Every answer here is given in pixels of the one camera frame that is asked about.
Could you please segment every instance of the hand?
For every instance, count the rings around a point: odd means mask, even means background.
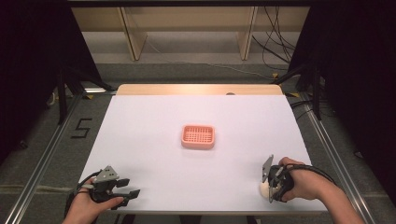
[[[279,161],[279,165],[286,164],[303,163],[292,160],[288,157],[285,157]],[[294,188],[283,195],[283,202],[290,201],[294,198],[303,198],[307,200],[320,199],[321,191],[323,189],[338,189],[338,187],[336,187],[328,179],[314,172],[305,170],[292,170],[290,171],[290,174],[294,181]]]
[[[91,183],[91,179],[85,182],[85,184]],[[87,189],[81,189],[73,200],[63,224],[90,224],[102,212],[117,206],[122,203],[122,201],[122,197],[117,197],[103,203],[96,203],[91,199]]]

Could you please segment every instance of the person's left hand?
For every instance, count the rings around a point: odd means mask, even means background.
[[[85,182],[85,184],[91,183],[91,179]],[[81,189],[74,198],[63,224],[90,224],[102,212],[117,206],[122,203],[122,201],[122,197],[117,197],[103,203],[96,203],[91,199],[87,189]]]

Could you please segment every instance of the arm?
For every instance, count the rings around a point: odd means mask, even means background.
[[[63,224],[90,224],[102,212],[117,206],[122,201],[122,197],[117,197],[103,203],[96,203],[91,199],[87,189],[81,189],[73,200]]]
[[[279,165],[290,163],[302,164],[285,157],[280,160]],[[290,174],[294,180],[294,188],[283,195],[282,201],[294,198],[319,199],[329,210],[334,223],[363,223],[345,193],[332,182],[305,170],[293,170]]]

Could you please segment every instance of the white table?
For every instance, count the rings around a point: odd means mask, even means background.
[[[216,129],[212,149],[180,144],[182,126]],[[289,156],[310,163],[284,95],[113,96],[81,179],[112,165],[141,189],[121,212],[265,215],[326,211],[320,201],[269,203],[260,195],[262,164]]]

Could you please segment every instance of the pink basket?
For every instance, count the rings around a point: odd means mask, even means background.
[[[181,136],[183,147],[210,149],[215,145],[215,129],[206,125],[185,125]]]

